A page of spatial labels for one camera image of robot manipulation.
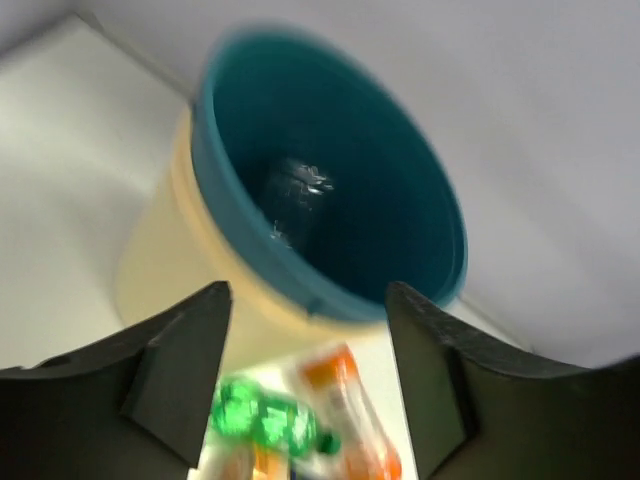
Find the clear bottle white cap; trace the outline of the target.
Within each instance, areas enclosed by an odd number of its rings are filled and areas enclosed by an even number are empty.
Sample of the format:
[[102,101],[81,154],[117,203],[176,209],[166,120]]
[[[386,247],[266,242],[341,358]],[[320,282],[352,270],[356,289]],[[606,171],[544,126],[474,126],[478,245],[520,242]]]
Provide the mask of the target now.
[[271,225],[271,237],[304,252],[334,187],[331,176],[317,165],[293,157],[275,161],[257,200]]

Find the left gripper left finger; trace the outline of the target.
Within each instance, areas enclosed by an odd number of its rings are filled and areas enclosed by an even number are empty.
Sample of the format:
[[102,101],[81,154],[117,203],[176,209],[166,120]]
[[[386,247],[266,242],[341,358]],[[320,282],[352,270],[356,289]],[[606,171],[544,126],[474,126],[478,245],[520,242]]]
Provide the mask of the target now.
[[5,479],[184,479],[199,464],[227,282],[33,368],[1,373]]

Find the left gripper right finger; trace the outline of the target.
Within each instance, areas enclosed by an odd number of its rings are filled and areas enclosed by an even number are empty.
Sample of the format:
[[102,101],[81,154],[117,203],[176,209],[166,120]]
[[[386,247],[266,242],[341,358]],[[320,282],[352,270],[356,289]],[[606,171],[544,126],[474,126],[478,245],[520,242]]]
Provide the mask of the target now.
[[635,479],[639,361],[589,369],[507,344],[404,283],[386,311],[422,479]]

